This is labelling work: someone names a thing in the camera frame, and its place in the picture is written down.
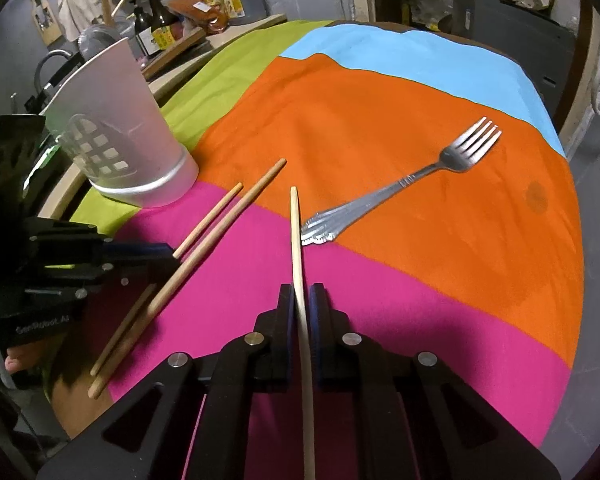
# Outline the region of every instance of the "bolt head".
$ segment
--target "bolt head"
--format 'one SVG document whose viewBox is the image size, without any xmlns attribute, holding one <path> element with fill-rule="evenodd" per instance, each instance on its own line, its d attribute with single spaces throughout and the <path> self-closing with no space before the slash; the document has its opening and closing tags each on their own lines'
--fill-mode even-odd
<svg viewBox="0 0 600 480">
<path fill-rule="evenodd" d="M 186 364 L 188 360 L 189 357 L 184 352 L 176 352 L 169 356 L 167 362 L 169 363 L 169 366 L 180 368 L 182 365 Z"/>
<path fill-rule="evenodd" d="M 264 341 L 264 336 L 260 332 L 249 332 L 244 336 L 244 342 L 249 346 L 259 345 Z"/>
<path fill-rule="evenodd" d="M 347 332 L 344 336 L 342 336 L 342 342 L 345 345 L 355 346 L 362 343 L 362 337 L 360 334 L 356 334 L 355 332 Z"/>
<path fill-rule="evenodd" d="M 418 362 L 422 366 L 435 366 L 438 362 L 438 358 L 432 352 L 420 352 L 418 354 Z"/>
</svg>

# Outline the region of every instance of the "lime green fabric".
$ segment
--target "lime green fabric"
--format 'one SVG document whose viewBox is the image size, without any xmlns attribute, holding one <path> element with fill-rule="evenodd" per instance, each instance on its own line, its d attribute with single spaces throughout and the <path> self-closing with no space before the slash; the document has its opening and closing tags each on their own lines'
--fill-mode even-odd
<svg viewBox="0 0 600 480">
<path fill-rule="evenodd" d="M 235 105 L 276 56 L 314 28 L 331 23 L 295 21 L 254 30 L 234 41 L 209 61 L 162 107 L 173 135 L 193 150 L 202 134 Z M 112 235 L 139 208 L 104 198 L 93 188 L 72 221 L 95 224 Z"/>
</svg>

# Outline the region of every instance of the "fork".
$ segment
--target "fork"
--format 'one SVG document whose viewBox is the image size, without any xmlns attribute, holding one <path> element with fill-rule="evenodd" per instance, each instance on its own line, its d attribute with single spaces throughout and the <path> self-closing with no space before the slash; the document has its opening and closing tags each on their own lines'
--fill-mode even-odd
<svg viewBox="0 0 600 480">
<path fill-rule="evenodd" d="M 470 170 L 491 149 L 501 134 L 502 131 L 498 130 L 493 121 L 487 117 L 481 118 L 449 146 L 443 148 L 437 162 L 351 202 L 313 215 L 302 226 L 302 245 L 323 244 L 335 240 L 344 229 L 369 211 L 431 173 L 439 170 L 464 173 Z"/>
</svg>

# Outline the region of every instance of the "food package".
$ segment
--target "food package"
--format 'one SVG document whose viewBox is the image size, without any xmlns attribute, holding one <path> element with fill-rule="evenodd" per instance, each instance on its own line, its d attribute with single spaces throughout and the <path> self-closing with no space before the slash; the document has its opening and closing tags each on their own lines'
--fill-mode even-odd
<svg viewBox="0 0 600 480">
<path fill-rule="evenodd" d="M 169 0 L 170 10 L 193 20 L 207 34 L 219 34 L 228 27 L 226 14 L 208 6 L 204 0 Z"/>
</svg>

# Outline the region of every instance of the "colorful tablecloth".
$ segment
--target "colorful tablecloth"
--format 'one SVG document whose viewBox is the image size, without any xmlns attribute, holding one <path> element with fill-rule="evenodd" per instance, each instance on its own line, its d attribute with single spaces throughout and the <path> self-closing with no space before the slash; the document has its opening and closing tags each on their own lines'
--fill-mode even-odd
<svg viewBox="0 0 600 480">
<path fill-rule="evenodd" d="M 163 108 L 201 170 L 181 200 L 138 211 L 91 191 L 77 211 L 122 239 L 177 246 L 236 182 L 249 187 L 288 160 L 142 338 L 112 397 L 174 351 L 219 351 L 275 307 L 292 280 L 290 186 L 306 219 L 431 163 L 488 116 L 503 135 L 483 161 L 429 176 L 335 242 L 304 248 L 306 282 L 323 282 L 355 330 L 385 348 L 435 352 L 538 446 L 570 376 L 583 295 L 576 193 L 540 97 L 487 49 L 324 25 L 248 34 Z M 129 300 L 91 306 L 94 352 Z M 296 392 L 258 396 L 248 477 L 301 478 L 299 407 Z M 353 478 L 350 400 L 317 396 L 316 420 L 320 476 Z"/>
</svg>

